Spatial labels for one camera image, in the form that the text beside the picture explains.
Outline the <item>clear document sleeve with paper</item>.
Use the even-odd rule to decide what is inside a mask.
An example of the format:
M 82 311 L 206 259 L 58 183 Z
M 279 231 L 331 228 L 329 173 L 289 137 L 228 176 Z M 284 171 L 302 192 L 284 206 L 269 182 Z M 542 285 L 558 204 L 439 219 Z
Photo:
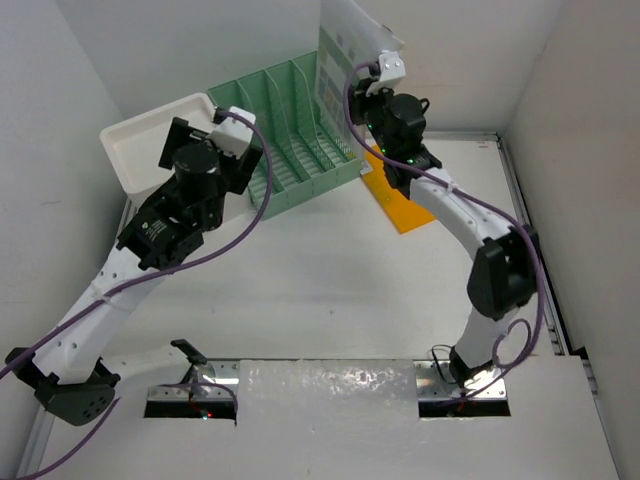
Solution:
M 359 149 L 344 116 L 343 88 L 348 75 L 384 51 L 404 50 L 404 42 L 354 1 L 322 1 L 314 96 L 323 118 L 350 148 Z

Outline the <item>orange plastic folder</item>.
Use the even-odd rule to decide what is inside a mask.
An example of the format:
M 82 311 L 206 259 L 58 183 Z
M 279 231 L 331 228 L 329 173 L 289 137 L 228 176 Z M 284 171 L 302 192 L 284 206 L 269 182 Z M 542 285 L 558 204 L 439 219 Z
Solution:
M 365 153 L 367 167 L 362 180 L 378 205 L 399 234 L 405 234 L 435 220 L 423 207 L 406 199 L 388 184 L 384 163 L 369 152 Z

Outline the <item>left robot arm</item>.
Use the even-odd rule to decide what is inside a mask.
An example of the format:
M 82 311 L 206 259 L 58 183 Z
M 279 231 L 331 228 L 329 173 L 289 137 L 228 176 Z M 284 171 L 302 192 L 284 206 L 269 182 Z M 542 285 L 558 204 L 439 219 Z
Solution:
M 210 132 L 173 118 L 159 160 L 170 178 L 138 208 L 65 317 L 33 346 L 14 348 L 1 373 L 28 385 L 48 413 L 84 426 L 127 390 L 182 387 L 206 367 L 184 339 L 140 359 L 108 360 L 103 351 L 167 276 L 197 266 L 190 255 L 221 226 L 226 196 L 244 193 L 266 147 L 255 116 L 242 109 L 215 113 Z

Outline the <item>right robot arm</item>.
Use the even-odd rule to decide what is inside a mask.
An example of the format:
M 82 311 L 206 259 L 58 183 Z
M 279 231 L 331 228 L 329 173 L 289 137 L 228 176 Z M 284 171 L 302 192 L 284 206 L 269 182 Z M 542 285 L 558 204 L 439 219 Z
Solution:
M 429 211 L 472 260 L 466 291 L 472 309 L 462 336 L 451 347 L 449 373 L 463 386 L 495 366 L 499 324 L 510 319 L 537 292 L 538 237 L 529 225 L 516 225 L 497 208 L 472 199 L 456 186 L 442 162 L 423 143 L 426 98 L 383 88 L 371 80 L 343 94 L 352 126 L 364 126 L 380 149 L 389 186 Z

